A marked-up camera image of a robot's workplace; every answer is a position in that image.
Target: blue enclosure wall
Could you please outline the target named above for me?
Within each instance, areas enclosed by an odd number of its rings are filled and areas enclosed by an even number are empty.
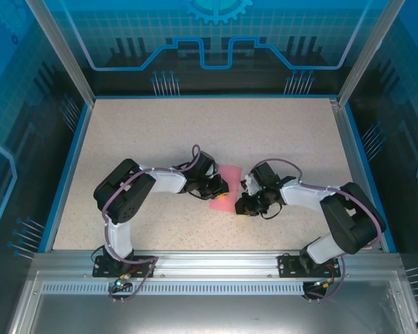
[[[43,229],[83,107],[25,2],[0,1],[0,333],[40,241],[17,219]]]
[[[386,0],[48,0],[96,95],[338,93]]]
[[[353,93],[350,109],[395,245],[408,254],[407,266],[417,267],[418,0],[406,0]]]

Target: black mounting bracket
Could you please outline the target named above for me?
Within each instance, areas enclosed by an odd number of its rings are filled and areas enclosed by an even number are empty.
[[[131,260],[138,261],[147,260],[150,258],[151,256],[136,256]],[[146,277],[147,271],[149,270],[151,264],[151,262],[144,264],[127,264],[126,266],[122,267],[118,265],[116,260],[105,255],[99,255],[95,258],[92,276],[118,278],[125,273],[130,272],[131,278],[144,278]],[[148,277],[153,277],[153,272],[154,269],[148,275]]]
[[[280,278],[331,278],[332,272],[328,264],[334,269],[334,277],[341,277],[338,259],[330,259],[325,263],[319,264],[316,268],[310,270],[309,274],[300,264],[299,255],[289,255],[288,253],[277,257],[277,268]]]

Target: blue frame edge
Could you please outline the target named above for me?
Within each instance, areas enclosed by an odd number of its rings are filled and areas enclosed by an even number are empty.
[[[63,207],[65,206],[65,202],[67,200],[72,177],[75,174],[76,165],[79,160],[79,153],[81,152],[82,144],[84,143],[85,139],[85,133],[90,122],[91,111],[92,108],[90,108],[89,105],[85,103],[84,108],[82,108],[79,122],[77,123],[76,132],[71,142],[70,150],[65,161],[65,166],[63,167],[61,179],[56,190],[56,195],[54,196],[53,204],[49,211],[47,225],[45,226],[42,239],[40,240],[40,245],[38,248],[39,253],[46,253],[47,251],[51,250],[49,248],[52,247],[54,236],[57,233],[57,229],[59,227],[60,218],[63,213]]]
[[[179,96],[152,96],[152,95],[96,95],[97,100],[118,100],[118,99],[192,99],[192,98],[237,98],[237,97],[285,97],[285,98],[329,98],[336,99],[336,94],[317,95],[285,95],[285,94],[233,94],[233,95],[179,95]]]
[[[376,189],[376,184],[373,178],[373,174],[371,173],[369,161],[367,160],[367,157],[365,155],[364,146],[362,145],[361,137],[359,136],[359,132],[357,130],[355,118],[353,117],[353,114],[351,112],[351,108],[348,102],[345,105],[345,110],[346,110],[348,120],[350,122],[351,130],[353,132],[353,137],[355,138],[355,141],[356,141],[357,149],[359,150],[359,156],[361,158],[362,165],[364,167],[365,176],[366,176],[367,182],[369,183],[371,195],[373,196],[376,209],[378,209],[378,211],[381,213],[381,216],[384,218],[385,223],[387,225],[387,229],[384,232],[385,242],[387,243],[389,252],[396,253],[397,250],[395,247],[392,233],[390,232],[390,226],[387,222],[387,216],[385,215],[384,209],[382,207],[382,202],[379,197],[378,190]]]

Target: vented metal panel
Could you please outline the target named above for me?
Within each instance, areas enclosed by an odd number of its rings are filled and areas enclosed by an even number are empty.
[[[134,287],[120,294],[129,294]],[[50,282],[44,283],[43,294],[107,294],[108,282]],[[143,295],[302,295],[300,282],[147,282]]]

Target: enclosure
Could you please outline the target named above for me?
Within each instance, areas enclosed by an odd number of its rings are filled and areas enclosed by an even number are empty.
[[[126,158],[177,166],[195,143],[242,176],[279,157],[312,184],[356,182],[387,224],[380,245],[309,302],[318,279],[281,278],[276,259],[328,233],[322,215],[152,193],[130,233],[159,260],[113,305],[114,278],[92,276],[94,189]],[[0,1],[0,333],[332,326],[418,333],[418,0]]]

